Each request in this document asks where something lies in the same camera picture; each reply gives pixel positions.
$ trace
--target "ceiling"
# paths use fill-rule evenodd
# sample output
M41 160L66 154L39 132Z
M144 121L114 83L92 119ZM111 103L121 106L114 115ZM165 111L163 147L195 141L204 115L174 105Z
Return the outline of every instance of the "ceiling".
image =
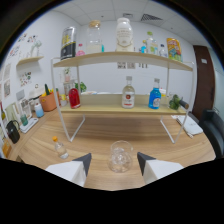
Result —
M130 21L141 21L143 14L153 17L145 21L166 29L182 37L192 45L211 48L203 35L176 11L151 0L73 0L53 9L61 12L80 25L87 25L91 20L117 21L123 13L132 14Z

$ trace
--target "door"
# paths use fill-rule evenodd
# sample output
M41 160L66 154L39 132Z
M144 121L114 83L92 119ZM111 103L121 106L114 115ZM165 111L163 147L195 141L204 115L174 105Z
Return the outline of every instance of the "door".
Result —
M215 73L207 47L193 46L197 62L197 89L192 114L199 120L204 109L212 109L215 97Z

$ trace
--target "shelf board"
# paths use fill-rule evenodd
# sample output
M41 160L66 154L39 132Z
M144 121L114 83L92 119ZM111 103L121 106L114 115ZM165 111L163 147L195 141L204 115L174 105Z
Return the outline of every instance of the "shelf board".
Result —
M155 110L148 107L148 95L136 95L135 106L132 109L124 109L121 106L122 94L82 95L81 107L71 109L70 104L61 107L61 112L83 114L151 114L151 115L185 115L186 111L179 108L172 110L167 107L168 97L162 97L160 108Z
M111 63L111 62L135 62L150 64L169 69L178 69L185 71L193 71L191 67L179 61L153 54L145 54L139 52L103 52L95 54L87 54L83 56L64 59L55 63L54 67L77 67L83 65Z
M22 65L22 64L26 64L26 63L29 63L29 62L33 62L33 61L38 61L40 60L41 58L43 58L44 56L39 56L39 57L32 57L32 58L24 58L22 60L20 60L17 65Z

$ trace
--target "wooden table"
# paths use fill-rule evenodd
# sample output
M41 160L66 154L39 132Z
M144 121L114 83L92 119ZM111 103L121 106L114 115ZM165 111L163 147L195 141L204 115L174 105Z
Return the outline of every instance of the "wooden table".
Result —
M69 134L72 135L82 120L79 114L63 113ZM171 116L164 116L164 123L172 136L176 136L180 125ZM69 157L60 159L54 149L53 136L58 136L68 150ZM110 145L118 140L126 140L133 145L133 166L125 173L114 173L107 166ZM10 160L22 159L25 163L46 169L49 165L68 162L92 153L92 161L85 188L102 190L122 190L145 185L137 152L142 152L159 160L180 163L187 167L214 160L215 153L204 134L191 139L184 131L176 144L160 123L159 115L103 115L88 114L73 142L65 136L57 110L45 112L39 122L21 139L9 155Z

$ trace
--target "plastic bottle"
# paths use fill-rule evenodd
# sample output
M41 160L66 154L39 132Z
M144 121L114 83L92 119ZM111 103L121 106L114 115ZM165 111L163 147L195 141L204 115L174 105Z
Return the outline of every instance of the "plastic bottle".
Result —
M102 52L100 21L92 20L87 29L86 54Z
M167 55L167 53L166 53L166 50L165 50L165 48L164 48L164 45L161 44L160 46L161 46L161 49L160 49L160 51L159 51L159 56L167 58L168 55Z
M57 136L54 136L52 139L55 142L55 150L57 151L58 156L62 159L66 159L68 157L68 153L63 143L58 142Z
M131 85L132 77L127 76L127 85L123 89L123 95L122 95L122 107L129 109L133 108L135 104L135 89Z
M76 53L76 56L82 56L85 55L85 52L82 50L82 44L79 44L78 52Z
M158 55L158 44L156 43L156 40L154 40L153 38L153 33L151 31L148 31L147 34L148 34L148 39L146 40L147 53Z
M134 52L133 30L129 19L119 18L117 20L116 36L116 51Z
M154 79L153 90L150 92L149 96L149 107L152 109L159 109L161 93L159 91L159 79Z
M75 88L75 84L72 83L72 88L69 90L69 102L71 109L76 109L81 106L79 99L79 91Z

